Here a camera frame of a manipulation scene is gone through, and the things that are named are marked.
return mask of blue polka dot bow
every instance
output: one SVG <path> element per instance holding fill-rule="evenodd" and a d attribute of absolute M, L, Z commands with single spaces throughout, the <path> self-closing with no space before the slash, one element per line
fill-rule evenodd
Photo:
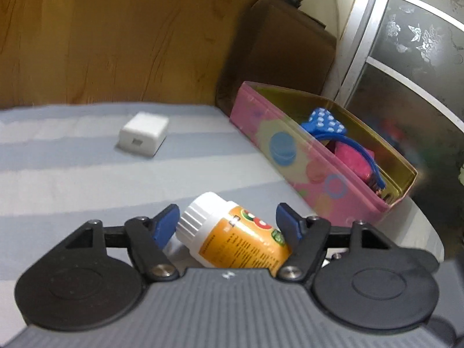
<path fill-rule="evenodd" d="M 319 107 L 314 110 L 307 122 L 301 124 L 303 129 L 313 136 L 321 133 L 338 133 L 345 135 L 347 129 L 325 108 Z"/>

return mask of wooden wall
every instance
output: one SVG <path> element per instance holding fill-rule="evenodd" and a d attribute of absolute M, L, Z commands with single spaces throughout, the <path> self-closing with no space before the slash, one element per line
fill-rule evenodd
<path fill-rule="evenodd" d="M 256 0 L 0 0 L 0 108 L 214 103 Z"/>

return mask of fruit picture on label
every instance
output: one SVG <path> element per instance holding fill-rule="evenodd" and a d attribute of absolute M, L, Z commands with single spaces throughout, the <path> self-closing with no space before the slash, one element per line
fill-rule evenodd
<path fill-rule="evenodd" d="M 242 209 L 242 216 L 243 218 L 246 218 L 248 221 L 253 221 L 256 226 L 260 227 L 261 229 L 272 229 L 271 225 L 267 225 L 263 220 L 260 220 L 258 217 L 256 217 L 254 214 L 250 213 L 246 209 Z"/>
<path fill-rule="evenodd" d="M 276 241 L 279 245 L 285 245 L 284 235 L 279 230 L 274 229 L 274 231 L 271 233 L 271 236 L 272 238 L 274 238 L 274 241 Z"/>

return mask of white power adapter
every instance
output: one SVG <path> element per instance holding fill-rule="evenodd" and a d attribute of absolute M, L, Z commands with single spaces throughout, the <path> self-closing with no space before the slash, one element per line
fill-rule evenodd
<path fill-rule="evenodd" d="M 118 147 L 152 157 L 166 138 L 168 123 L 165 116 L 139 112 L 119 131 Z"/>

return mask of white bottle cap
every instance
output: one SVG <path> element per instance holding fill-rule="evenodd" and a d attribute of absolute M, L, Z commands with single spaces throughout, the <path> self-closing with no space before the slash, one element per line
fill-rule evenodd
<path fill-rule="evenodd" d="M 185 246 L 190 247 L 196 234 L 210 217 L 218 209 L 224 208 L 227 201 L 212 192 L 198 196 L 185 209 L 176 226 L 176 236 Z"/>

